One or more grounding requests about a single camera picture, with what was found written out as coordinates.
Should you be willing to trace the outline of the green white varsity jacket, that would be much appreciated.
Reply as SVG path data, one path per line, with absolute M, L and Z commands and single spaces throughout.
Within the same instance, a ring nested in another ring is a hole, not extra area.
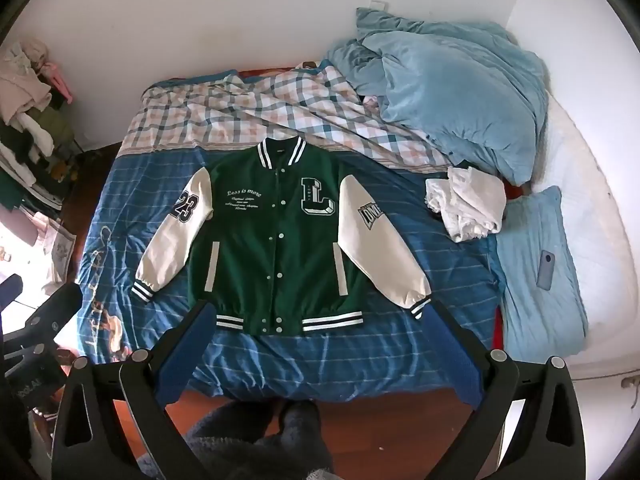
M 224 330 L 308 336 L 364 321 L 369 289 L 414 318 L 431 284 L 384 210 L 332 153 L 266 139 L 195 171 L 138 264 L 147 304 L 178 274 Z

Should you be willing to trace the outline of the pile of clothes on rack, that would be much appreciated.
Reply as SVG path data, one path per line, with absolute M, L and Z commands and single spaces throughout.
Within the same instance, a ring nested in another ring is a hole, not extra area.
M 1 49 L 1 175 L 26 200 L 54 211 L 77 179 L 78 144 L 61 112 L 73 102 L 42 41 L 20 39 Z

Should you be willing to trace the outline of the light blue pillow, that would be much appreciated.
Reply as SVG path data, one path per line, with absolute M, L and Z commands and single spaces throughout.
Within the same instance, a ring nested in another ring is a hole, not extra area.
M 556 186 L 506 204 L 497 252 L 506 277 L 503 344 L 518 361 L 567 358 L 585 347 L 588 318 Z

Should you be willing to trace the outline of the dark fuzzy slipper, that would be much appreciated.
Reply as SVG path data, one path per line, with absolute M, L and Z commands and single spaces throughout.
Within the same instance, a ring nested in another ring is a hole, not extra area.
M 211 479 L 334 479 L 313 400 L 233 400 L 201 418 L 186 444 Z

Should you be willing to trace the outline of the blue striped bed sheet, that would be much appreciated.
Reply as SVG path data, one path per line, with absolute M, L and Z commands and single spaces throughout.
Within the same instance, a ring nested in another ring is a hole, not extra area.
M 188 281 L 177 276 L 148 304 L 129 295 L 143 249 L 171 203 L 201 166 L 219 154 L 175 150 L 116 158 L 86 239 L 77 281 L 81 351 L 97 363 L 150 348 L 189 310 Z M 457 244 L 423 201 L 424 177 L 394 171 L 354 152 L 341 160 L 388 214 L 442 302 L 484 344 L 494 338 L 506 278 L 493 238 Z M 418 324 L 381 294 L 364 298 L 364 322 L 309 337 L 252 337 L 217 330 L 191 386 L 208 396 L 275 394 L 346 402 L 360 396 L 448 386 L 433 346 Z

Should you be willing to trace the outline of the grey smartphone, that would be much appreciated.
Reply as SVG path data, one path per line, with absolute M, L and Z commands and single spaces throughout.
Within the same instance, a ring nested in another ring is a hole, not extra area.
M 548 250 L 542 250 L 540 252 L 536 285 L 546 292 L 552 287 L 554 265 L 555 255 L 552 252 L 548 252 Z

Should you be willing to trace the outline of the white crumpled garment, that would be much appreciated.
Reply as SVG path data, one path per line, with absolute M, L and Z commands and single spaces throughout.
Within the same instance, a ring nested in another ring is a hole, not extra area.
M 448 167 L 443 178 L 425 180 L 425 203 L 455 243 L 477 240 L 502 229 L 506 191 L 502 181 L 473 167 Z

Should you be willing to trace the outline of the light blue duvet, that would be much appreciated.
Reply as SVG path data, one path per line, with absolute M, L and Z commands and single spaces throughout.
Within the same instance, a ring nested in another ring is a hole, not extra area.
M 359 8 L 326 57 L 384 122 L 423 132 L 454 164 L 520 186 L 547 121 L 546 68 L 493 22 L 427 22 Z

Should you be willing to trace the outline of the plaid checked blanket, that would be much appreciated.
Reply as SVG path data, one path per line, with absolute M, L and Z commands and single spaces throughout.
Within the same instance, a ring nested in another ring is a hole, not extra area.
M 378 101 L 358 96 L 328 62 L 312 70 L 255 77 L 228 70 L 153 84 L 142 94 L 120 151 L 237 151 L 296 136 L 318 148 L 355 152 L 418 174 L 451 164 L 425 133 L 384 122 Z

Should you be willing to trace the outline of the wall hook fixture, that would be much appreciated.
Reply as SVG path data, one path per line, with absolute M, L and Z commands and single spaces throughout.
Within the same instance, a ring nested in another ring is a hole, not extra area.
M 640 376 L 639 375 L 627 376 L 627 377 L 624 377 L 620 381 L 620 386 L 623 389 L 632 389 L 632 390 L 634 390 L 634 402 L 632 402 L 632 404 L 631 404 L 632 408 L 634 408 L 638 403 L 638 399 L 639 399 L 639 384 L 640 384 Z

